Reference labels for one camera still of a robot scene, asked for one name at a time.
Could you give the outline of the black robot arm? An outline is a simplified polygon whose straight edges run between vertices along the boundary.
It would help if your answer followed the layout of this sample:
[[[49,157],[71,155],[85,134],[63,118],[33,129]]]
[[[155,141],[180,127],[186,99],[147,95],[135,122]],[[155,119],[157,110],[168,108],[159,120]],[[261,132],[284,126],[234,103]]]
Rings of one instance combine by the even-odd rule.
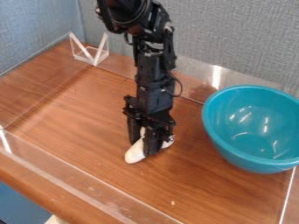
[[[98,0],[97,13],[107,29],[134,47],[137,96],[125,97],[125,114],[131,150],[147,157],[174,141],[170,111],[181,82],[173,75],[173,21],[155,0]]]

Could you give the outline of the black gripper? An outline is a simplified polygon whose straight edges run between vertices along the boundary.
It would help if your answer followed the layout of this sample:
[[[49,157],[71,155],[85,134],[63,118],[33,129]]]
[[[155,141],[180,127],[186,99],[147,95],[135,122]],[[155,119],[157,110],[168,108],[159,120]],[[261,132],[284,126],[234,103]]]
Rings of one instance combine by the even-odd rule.
[[[176,78],[169,75],[151,80],[143,75],[135,77],[137,96],[125,97],[129,140],[135,144],[145,131],[145,154],[154,155],[168,145],[174,134],[176,120],[170,115],[174,107]]]

